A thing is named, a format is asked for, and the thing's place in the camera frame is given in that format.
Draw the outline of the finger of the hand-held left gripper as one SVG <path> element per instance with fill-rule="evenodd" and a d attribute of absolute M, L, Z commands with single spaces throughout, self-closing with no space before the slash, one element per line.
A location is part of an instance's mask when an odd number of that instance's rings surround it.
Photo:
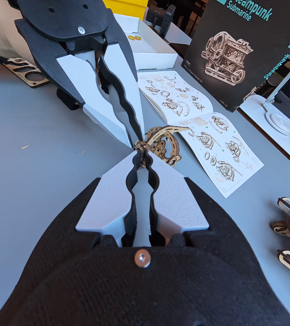
<path fill-rule="evenodd" d="M 138 140 L 144 139 L 144 121 L 139 87 L 119 44 L 108 45 L 98 61 L 102 90 L 108 94 L 116 117 Z"/>
<path fill-rule="evenodd" d="M 112 105 L 99 90 L 93 66 L 73 55 L 63 56 L 57 61 L 82 96 L 85 102 L 83 111 L 110 135 L 131 148 L 124 124 L 117 119 Z"/>

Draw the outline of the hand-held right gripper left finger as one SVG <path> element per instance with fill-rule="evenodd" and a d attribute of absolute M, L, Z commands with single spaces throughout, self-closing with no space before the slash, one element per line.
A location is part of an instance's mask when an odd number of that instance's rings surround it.
<path fill-rule="evenodd" d="M 137 226 L 133 187 L 138 181 L 138 151 L 134 151 L 107 173 L 92 194 L 77 231 L 112 235 L 119 247 L 132 246 Z"/>

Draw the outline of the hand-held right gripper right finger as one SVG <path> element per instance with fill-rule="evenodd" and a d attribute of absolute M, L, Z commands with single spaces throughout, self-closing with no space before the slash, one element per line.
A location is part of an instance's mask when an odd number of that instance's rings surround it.
<path fill-rule="evenodd" d="M 152 152 L 146 153 L 150 201 L 149 236 L 152 246 L 164 246 L 174 234 L 206 230 L 209 224 L 185 178 Z"/>

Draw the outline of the small wooden model assembly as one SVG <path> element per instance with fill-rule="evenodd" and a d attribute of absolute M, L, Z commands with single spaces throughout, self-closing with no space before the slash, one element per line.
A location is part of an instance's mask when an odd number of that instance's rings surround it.
<path fill-rule="evenodd" d="M 180 132 L 189 130 L 188 127 L 177 127 L 168 125 L 166 127 L 153 127 L 151 128 L 146 134 L 147 137 L 147 144 L 148 144 L 148 152 L 152 152 L 157 157 L 162 159 L 170 166 L 174 166 L 178 161 L 181 160 L 181 156 L 179 154 L 180 146 L 178 140 L 173 135 L 174 132 Z M 171 157 L 166 157 L 165 154 L 166 144 L 170 142 L 172 150 L 171 150 Z"/>

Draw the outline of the pale wooden ring part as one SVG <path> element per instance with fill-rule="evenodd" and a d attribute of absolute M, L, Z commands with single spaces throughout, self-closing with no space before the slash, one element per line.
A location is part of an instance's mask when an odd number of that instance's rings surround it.
<path fill-rule="evenodd" d="M 145 168 L 146 167 L 145 154 L 146 154 L 146 151 L 148 150 L 147 142 L 145 142 L 145 141 L 136 141 L 134 149 L 140 151 L 140 153 L 141 153 L 140 164 L 141 164 L 141 166 L 143 166 Z"/>

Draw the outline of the person's left forearm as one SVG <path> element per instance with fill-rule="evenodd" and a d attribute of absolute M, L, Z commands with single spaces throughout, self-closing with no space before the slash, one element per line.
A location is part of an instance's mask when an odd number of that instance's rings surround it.
<path fill-rule="evenodd" d="M 0 0 L 0 56 L 4 58 L 24 58 L 35 64 L 25 39 L 19 34 L 14 20 L 21 19 L 19 10 L 8 1 Z"/>

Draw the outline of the wooden parts sheet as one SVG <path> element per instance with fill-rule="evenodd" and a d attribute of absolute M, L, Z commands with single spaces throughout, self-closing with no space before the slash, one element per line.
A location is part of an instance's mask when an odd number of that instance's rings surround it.
<path fill-rule="evenodd" d="M 9 58 L 3 65 L 31 88 L 49 83 L 41 71 L 24 58 Z"/>

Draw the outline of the black model kit box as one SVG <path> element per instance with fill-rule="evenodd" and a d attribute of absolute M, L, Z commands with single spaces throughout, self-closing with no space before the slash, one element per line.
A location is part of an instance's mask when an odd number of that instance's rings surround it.
<path fill-rule="evenodd" d="M 290 0 L 209 1 L 183 68 L 234 112 L 290 56 Z"/>

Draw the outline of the white cardboard tray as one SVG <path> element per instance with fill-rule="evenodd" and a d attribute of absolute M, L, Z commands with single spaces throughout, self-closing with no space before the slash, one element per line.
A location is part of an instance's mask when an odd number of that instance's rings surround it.
<path fill-rule="evenodd" d="M 137 70 L 166 69 L 174 66 L 178 54 L 142 20 L 120 14 L 114 16 L 127 37 L 141 37 L 141 40 L 127 39 Z"/>

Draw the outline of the yellow plastic bin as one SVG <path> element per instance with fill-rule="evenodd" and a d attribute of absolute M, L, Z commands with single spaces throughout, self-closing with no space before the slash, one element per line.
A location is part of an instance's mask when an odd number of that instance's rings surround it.
<path fill-rule="evenodd" d="M 103 0 L 114 14 L 138 17 L 143 20 L 148 0 Z"/>

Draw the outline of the black electronic device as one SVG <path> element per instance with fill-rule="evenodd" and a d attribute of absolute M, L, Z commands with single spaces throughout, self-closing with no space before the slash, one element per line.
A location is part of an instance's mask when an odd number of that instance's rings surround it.
<path fill-rule="evenodd" d="M 170 5 L 167 10 L 151 5 L 147 11 L 146 21 L 152 23 L 153 29 L 155 26 L 160 27 L 159 35 L 165 38 L 170 24 L 175 13 L 175 5 Z"/>

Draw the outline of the open instruction booklet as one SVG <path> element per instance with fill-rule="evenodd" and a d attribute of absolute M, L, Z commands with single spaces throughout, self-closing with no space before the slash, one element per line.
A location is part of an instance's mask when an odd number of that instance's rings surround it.
<path fill-rule="evenodd" d="M 263 166 L 233 124 L 177 72 L 138 72 L 138 85 L 168 125 L 188 128 L 180 134 L 224 198 Z"/>

